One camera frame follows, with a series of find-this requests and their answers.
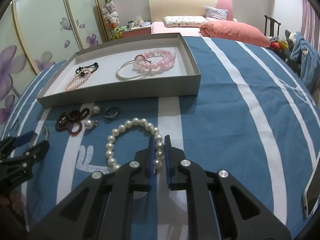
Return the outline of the pearl drop earring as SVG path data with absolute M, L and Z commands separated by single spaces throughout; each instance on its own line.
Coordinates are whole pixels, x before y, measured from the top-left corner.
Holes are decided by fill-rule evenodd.
M 86 120 L 84 123 L 84 127 L 86 130 L 94 129 L 98 125 L 99 125 L 99 123 L 97 122 L 97 120 L 91 120 L 91 119 Z

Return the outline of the white smartphone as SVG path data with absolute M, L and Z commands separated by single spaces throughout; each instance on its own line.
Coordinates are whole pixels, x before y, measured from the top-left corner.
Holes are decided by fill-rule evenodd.
M 309 181 L 303 192 L 303 211 L 304 216 L 309 217 L 312 214 L 319 198 L 319 154 L 315 166 L 309 178 Z

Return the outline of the blue striped bedspread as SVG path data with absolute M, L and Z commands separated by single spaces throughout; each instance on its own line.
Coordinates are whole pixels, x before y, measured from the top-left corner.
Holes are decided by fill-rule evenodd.
M 60 65 L 35 77 L 8 120 L 18 120 L 21 132 L 48 128 L 49 151 L 30 180 L 1 196 L 1 206 L 32 228 L 90 173 L 111 172 L 107 136 L 144 117 L 204 169 L 231 172 L 297 237 L 308 223 L 302 195 L 319 152 L 319 108 L 274 53 L 217 38 L 185 40 L 201 72 L 197 96 L 116 101 L 119 117 L 98 115 L 97 128 L 75 137 L 55 129 L 71 107 L 44 109 L 36 100 Z

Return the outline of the silver bangle in tray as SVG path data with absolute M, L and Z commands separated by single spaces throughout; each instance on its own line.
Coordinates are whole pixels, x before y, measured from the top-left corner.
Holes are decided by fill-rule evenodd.
M 151 73 L 151 69 L 141 67 L 135 60 L 127 61 L 116 70 L 116 78 L 120 81 L 140 80 Z

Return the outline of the floral sliding wardrobe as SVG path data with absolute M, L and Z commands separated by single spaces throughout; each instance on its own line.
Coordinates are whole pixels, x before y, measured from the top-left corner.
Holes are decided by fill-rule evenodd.
M 1 17 L 1 129 L 34 77 L 106 38 L 98 0 L 12 0 Z

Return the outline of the stack of plush toys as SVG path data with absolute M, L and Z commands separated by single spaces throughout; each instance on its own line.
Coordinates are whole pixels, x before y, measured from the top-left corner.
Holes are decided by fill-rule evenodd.
M 107 41 L 120 38 L 120 20 L 113 0 L 100 0 L 100 9 L 103 17 Z

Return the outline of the pink nightstand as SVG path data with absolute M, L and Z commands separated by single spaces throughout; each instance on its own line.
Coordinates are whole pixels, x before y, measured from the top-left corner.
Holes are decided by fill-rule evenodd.
M 151 34 L 151 26 L 147 27 L 136 27 L 122 32 L 123 38 L 135 37 L 140 35 L 150 35 Z

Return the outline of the blue plush robe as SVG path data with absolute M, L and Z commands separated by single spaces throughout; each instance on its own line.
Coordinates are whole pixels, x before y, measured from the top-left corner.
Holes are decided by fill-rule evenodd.
M 319 78 L 319 54 L 311 43 L 306 41 L 302 34 L 297 31 L 290 59 L 295 61 L 300 56 L 300 79 L 309 92 L 313 94 L 317 89 Z

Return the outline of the pink bed sheet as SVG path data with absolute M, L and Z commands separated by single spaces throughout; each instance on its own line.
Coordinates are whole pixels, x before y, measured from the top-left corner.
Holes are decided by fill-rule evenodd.
M 182 36 L 202 37 L 198 27 L 166 27 L 164 22 L 153 22 L 151 34 L 180 33 Z

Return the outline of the salmon folded duvet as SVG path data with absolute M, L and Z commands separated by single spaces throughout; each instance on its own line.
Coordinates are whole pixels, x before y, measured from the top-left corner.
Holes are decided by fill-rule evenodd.
M 200 26 L 203 37 L 222 38 L 240 41 L 263 48 L 269 48 L 271 42 L 256 27 L 235 21 L 208 21 Z

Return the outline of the cream pink headboard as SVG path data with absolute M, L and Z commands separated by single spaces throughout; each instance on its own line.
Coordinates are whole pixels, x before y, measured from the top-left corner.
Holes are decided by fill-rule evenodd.
M 232 0 L 149 0 L 152 22 L 162 22 L 166 16 L 203 16 L 204 6 L 228 11 L 227 20 L 233 20 Z

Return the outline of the dark wooden chair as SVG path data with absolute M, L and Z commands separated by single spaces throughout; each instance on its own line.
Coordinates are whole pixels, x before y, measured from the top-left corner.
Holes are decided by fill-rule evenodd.
M 267 15 L 264 15 L 265 17 L 265 29 L 264 29 L 264 35 L 267 35 L 267 28 L 269 27 L 269 36 L 278 36 L 280 32 L 280 26 L 281 23 L 275 20 L 272 17 L 268 17 Z

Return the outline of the white patterned pillow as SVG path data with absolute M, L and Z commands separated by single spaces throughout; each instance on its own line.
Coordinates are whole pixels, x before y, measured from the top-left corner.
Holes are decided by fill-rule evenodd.
M 200 27 L 208 22 L 203 16 L 166 16 L 164 25 L 170 27 Z

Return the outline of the purple floral pillow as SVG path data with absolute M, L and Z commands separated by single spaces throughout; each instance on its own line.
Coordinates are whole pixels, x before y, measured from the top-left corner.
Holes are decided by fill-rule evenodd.
M 206 17 L 216 18 L 219 20 L 227 20 L 228 10 L 226 9 L 217 9 L 215 7 L 205 5 L 204 12 Z

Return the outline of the pink curtain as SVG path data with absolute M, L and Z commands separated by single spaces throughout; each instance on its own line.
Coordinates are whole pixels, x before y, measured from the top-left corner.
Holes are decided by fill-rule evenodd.
M 308 0 L 302 0 L 301 33 L 319 51 L 319 18 Z

